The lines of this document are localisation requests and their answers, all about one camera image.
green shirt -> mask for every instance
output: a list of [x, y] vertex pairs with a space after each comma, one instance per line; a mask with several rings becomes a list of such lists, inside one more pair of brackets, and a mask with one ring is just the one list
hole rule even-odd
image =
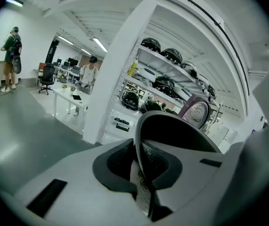
[[12, 51], [12, 48], [14, 46], [15, 40], [19, 37], [18, 34], [12, 34], [8, 37], [4, 49], [6, 49], [6, 55], [5, 55], [5, 62], [12, 62], [13, 58], [10, 56], [10, 53]]

person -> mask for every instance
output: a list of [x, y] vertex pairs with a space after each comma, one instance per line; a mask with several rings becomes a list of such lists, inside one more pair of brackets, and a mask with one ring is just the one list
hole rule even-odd
[[13, 65], [12, 65], [12, 60], [13, 60], [13, 55], [12, 55], [12, 50], [13, 46], [16, 41], [20, 40], [20, 36], [18, 34], [18, 27], [14, 27], [12, 31], [10, 32], [10, 36], [8, 37], [6, 43], [4, 46], [1, 48], [1, 51], [6, 51], [5, 55], [5, 66], [4, 66], [4, 75], [5, 75], [5, 87], [1, 89], [2, 92], [9, 92], [9, 74], [11, 74], [11, 88], [15, 89], [16, 88], [16, 81], [15, 81], [15, 73], [13, 71]]
[[[90, 94], [91, 90], [96, 81], [96, 77], [98, 75], [98, 69], [95, 67], [95, 63], [97, 63], [98, 59], [96, 56], [91, 56], [88, 65], [84, 65], [80, 69], [80, 80], [78, 83], [78, 90]], [[79, 107], [76, 107], [74, 115], [77, 116], [79, 113]]]

shoe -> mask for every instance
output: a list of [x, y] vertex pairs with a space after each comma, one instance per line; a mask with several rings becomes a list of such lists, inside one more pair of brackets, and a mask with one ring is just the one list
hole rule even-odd
[[5, 87], [3, 87], [3, 88], [1, 89], [1, 92], [3, 92], [3, 93], [5, 93], [5, 92], [9, 92], [9, 91], [10, 91], [9, 86], [7, 86], [7, 88], [6, 88], [6, 86], [5, 86]]

person wearing green shirt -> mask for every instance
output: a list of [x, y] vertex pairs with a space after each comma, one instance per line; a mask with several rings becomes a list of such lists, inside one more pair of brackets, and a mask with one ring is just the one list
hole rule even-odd
[[13, 71], [13, 65], [12, 65], [12, 60], [13, 56], [11, 55], [13, 46], [16, 42], [16, 40], [21, 39], [20, 36], [18, 35], [18, 27], [14, 27], [12, 31], [10, 32], [10, 36], [8, 37], [6, 43], [4, 46], [1, 48], [1, 51], [6, 51], [5, 55], [5, 66], [4, 66], [4, 75], [5, 75], [5, 87], [1, 89], [2, 92], [9, 92], [9, 79], [11, 74], [11, 88], [15, 89], [16, 88], [16, 81], [15, 81], [15, 73]]

fluorescent tube light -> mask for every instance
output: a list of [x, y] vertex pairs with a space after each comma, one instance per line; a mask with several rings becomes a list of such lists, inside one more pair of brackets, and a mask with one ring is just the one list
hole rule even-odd
[[67, 41], [66, 39], [64, 39], [62, 36], [58, 36], [60, 39], [62, 39], [63, 41], [66, 41], [67, 43], [74, 45], [73, 43], [71, 43], [70, 41]]
[[86, 52], [87, 54], [91, 55], [89, 52], [87, 52], [86, 50], [84, 50], [83, 48], [81, 49], [82, 51]]
[[14, 4], [14, 5], [19, 6], [19, 7], [23, 6], [23, 3], [18, 1], [18, 0], [6, 0], [6, 2], [10, 2], [10, 3]]
[[103, 49], [104, 52], [107, 52], [106, 48], [102, 45], [102, 43], [97, 39], [93, 38], [93, 40]]

